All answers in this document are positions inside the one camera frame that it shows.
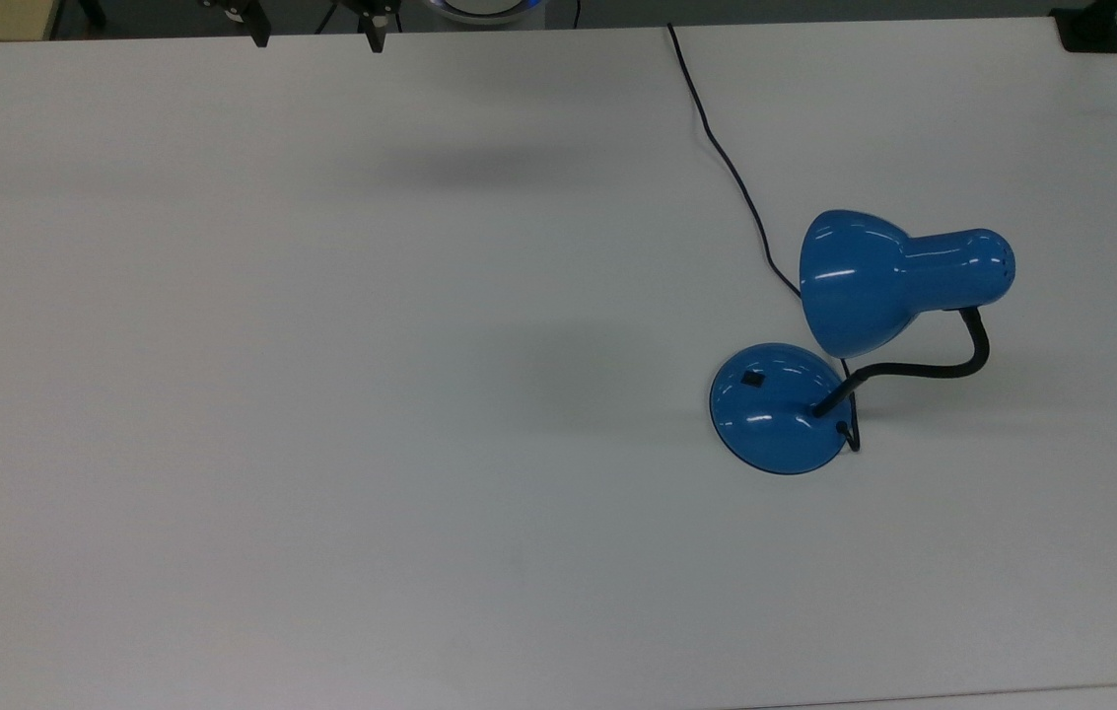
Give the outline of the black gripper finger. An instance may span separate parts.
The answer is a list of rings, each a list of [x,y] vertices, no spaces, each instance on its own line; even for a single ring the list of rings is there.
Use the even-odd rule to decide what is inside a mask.
[[[256,46],[264,48],[269,44],[271,23],[260,1],[201,0],[199,4],[202,8],[220,10],[231,22],[244,28],[244,33],[250,36]]]
[[[401,1],[343,0],[336,6],[357,18],[357,32],[364,35],[373,52],[383,52],[386,36],[399,32]]]

